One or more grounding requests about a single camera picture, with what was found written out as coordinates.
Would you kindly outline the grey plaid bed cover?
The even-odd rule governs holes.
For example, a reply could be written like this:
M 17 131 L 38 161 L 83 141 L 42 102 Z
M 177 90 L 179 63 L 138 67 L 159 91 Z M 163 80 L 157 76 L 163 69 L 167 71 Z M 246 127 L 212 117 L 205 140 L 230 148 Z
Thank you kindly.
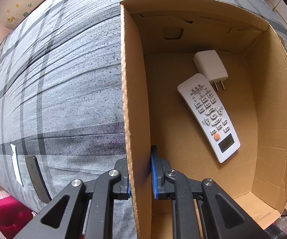
M 127 159 L 121 71 L 121 2 L 46 0 L 0 45 L 0 185 L 35 211 L 43 203 L 25 158 L 35 156 L 51 196 Z M 287 44 L 264 0 L 216 0 L 263 17 Z M 23 187 L 15 178 L 17 147 Z M 113 238 L 139 238 L 133 198 L 114 207 Z

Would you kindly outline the large white power adapter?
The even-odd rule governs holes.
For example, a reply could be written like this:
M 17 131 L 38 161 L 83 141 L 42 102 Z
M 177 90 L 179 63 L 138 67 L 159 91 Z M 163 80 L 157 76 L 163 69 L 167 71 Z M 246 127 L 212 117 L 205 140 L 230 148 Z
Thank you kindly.
M 195 53 L 193 61 L 198 72 L 206 77 L 211 85 L 218 91 L 218 84 L 225 90 L 223 82 L 228 78 L 227 70 L 215 50 Z

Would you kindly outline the white remote control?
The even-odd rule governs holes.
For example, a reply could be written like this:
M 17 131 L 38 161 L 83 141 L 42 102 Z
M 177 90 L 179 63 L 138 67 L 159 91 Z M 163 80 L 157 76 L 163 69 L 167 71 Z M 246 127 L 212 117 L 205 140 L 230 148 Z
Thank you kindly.
M 232 122 L 206 77 L 197 73 L 177 90 L 202 128 L 218 162 L 223 163 L 240 147 Z

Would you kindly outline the white smartphone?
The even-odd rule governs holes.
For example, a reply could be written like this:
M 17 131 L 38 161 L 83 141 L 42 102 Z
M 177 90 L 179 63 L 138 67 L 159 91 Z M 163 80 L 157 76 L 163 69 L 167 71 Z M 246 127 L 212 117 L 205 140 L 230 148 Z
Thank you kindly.
M 14 144 L 10 144 L 11 153 L 12 153 L 12 164 L 15 173 L 15 178 L 17 183 L 23 187 L 23 181 L 21 178 L 21 173 L 19 169 L 18 157 L 17 157 L 17 147 Z

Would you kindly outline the brown cardboard box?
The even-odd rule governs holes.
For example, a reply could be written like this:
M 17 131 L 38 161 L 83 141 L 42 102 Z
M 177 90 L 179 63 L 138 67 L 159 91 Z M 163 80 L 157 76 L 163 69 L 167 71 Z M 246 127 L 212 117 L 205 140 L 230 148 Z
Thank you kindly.
M 178 86 L 196 53 L 218 53 L 228 77 L 216 92 L 239 149 L 219 162 L 215 101 Z M 263 229 L 287 203 L 287 50 L 263 17 L 216 0 L 121 2 L 124 132 L 139 238 L 171 238 L 171 204 L 153 199 L 151 147 L 193 180 L 213 179 Z

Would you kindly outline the red mattress sheet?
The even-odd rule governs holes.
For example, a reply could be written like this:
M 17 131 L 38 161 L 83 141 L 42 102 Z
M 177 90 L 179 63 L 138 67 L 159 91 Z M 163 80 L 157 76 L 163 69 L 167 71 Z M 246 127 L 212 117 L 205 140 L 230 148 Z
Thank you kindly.
M 32 218 L 32 210 L 12 196 L 0 199 L 0 231 L 5 238 L 14 238 Z

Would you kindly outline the black smartphone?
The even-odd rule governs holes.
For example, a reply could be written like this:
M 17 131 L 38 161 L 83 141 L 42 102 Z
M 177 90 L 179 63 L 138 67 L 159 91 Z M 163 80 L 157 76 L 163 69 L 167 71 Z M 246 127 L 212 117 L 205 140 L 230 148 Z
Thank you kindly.
M 44 203 L 49 203 L 52 199 L 44 182 L 41 170 L 35 156 L 25 158 L 29 177 L 35 189 L 37 197 Z

